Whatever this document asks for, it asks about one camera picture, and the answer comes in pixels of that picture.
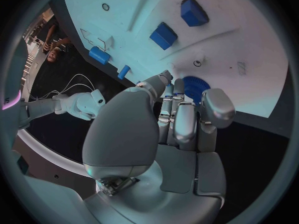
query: blue gear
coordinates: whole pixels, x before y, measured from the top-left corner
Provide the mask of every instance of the blue gear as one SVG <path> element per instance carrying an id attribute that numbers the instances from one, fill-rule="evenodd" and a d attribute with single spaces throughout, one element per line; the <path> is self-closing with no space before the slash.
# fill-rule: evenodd
<path id="1" fill-rule="evenodd" d="M 211 88 L 208 83 L 197 77 L 187 76 L 183 78 L 183 81 L 185 84 L 185 95 L 193 99 L 196 105 L 199 105 L 201 102 L 202 92 Z"/>

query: wire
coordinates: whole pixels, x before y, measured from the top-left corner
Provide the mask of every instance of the wire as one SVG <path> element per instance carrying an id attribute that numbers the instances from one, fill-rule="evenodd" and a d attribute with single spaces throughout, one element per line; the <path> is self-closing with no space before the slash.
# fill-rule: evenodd
<path id="1" fill-rule="evenodd" d="M 72 79 L 69 81 L 69 83 L 66 85 L 66 87 L 65 87 L 61 92 L 59 92 L 59 91 L 57 91 L 57 90 L 54 90 L 54 91 L 51 91 L 51 92 L 45 94 L 44 96 L 42 96 L 42 97 L 40 97 L 40 98 L 35 98 L 35 97 L 33 97 L 33 96 L 31 95 L 31 93 L 30 93 L 30 91 L 29 91 L 29 87 L 28 87 L 28 85 L 30 84 L 30 74 L 26 74 L 25 77 L 27 78 L 27 76 L 29 76 L 29 79 L 28 79 L 28 82 L 26 82 L 26 86 L 27 86 L 27 90 L 28 90 L 29 96 L 30 96 L 30 98 L 32 98 L 33 100 L 43 100 L 43 99 L 46 99 L 51 93 L 56 93 L 56 94 L 59 95 L 59 94 L 61 94 L 61 93 L 63 93 L 63 92 L 68 91 L 70 88 L 72 88 L 72 87 L 74 87 L 74 86 L 79 86 L 79 85 L 80 85 L 80 86 L 88 87 L 91 91 L 94 91 L 94 90 L 95 90 L 94 85 L 92 84 L 92 82 L 91 82 L 86 76 L 84 76 L 84 75 L 82 75 L 82 74 L 76 74 L 76 75 L 74 75 L 74 76 L 72 77 Z M 81 83 L 74 84 L 74 85 L 72 85 L 71 87 L 67 88 L 68 85 L 71 83 L 71 81 L 72 81 L 76 76 L 83 76 L 83 77 L 85 77 L 85 78 L 89 81 L 89 83 L 92 85 L 93 89 L 91 89 L 89 86 L 84 85 L 84 84 L 81 84 Z"/>

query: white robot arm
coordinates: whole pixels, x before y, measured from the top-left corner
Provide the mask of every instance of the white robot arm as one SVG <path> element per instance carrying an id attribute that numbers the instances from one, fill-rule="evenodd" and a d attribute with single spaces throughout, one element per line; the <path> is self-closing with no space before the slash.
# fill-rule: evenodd
<path id="1" fill-rule="evenodd" d="M 84 120 L 97 117 L 101 107 L 106 103 L 99 90 L 86 93 L 76 93 L 68 97 L 65 94 L 53 96 L 51 99 L 25 102 L 21 100 L 19 129 L 29 127 L 31 120 L 50 113 L 62 114 L 68 112 L 72 116 Z"/>

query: man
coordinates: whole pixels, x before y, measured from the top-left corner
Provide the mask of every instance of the man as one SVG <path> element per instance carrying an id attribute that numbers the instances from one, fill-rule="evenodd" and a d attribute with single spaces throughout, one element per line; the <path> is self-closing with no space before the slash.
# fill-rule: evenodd
<path id="1" fill-rule="evenodd" d="M 48 23 L 50 29 L 42 49 L 44 52 L 50 51 L 47 61 L 53 63 L 58 59 L 60 52 L 68 51 L 71 41 L 59 27 L 55 16 Z"/>

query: blue block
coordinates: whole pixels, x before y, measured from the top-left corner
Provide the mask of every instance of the blue block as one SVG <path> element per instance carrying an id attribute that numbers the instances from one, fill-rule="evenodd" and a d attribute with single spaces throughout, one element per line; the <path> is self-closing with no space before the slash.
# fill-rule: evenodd
<path id="1" fill-rule="evenodd" d="M 150 39 L 157 43 L 163 50 L 166 50 L 175 42 L 177 35 L 169 26 L 162 22 L 150 35 Z"/>
<path id="2" fill-rule="evenodd" d="M 181 17 L 188 26 L 201 26 L 209 22 L 209 17 L 195 0 L 185 0 L 181 5 Z"/>
<path id="3" fill-rule="evenodd" d="M 129 70 L 130 70 L 130 67 L 125 65 L 117 77 L 122 80 L 125 77 L 125 75 L 128 73 Z"/>
<path id="4" fill-rule="evenodd" d="M 95 60 L 101 62 L 103 65 L 106 65 L 110 59 L 110 55 L 104 51 L 101 51 L 98 47 L 94 46 L 89 51 L 89 56 Z"/>

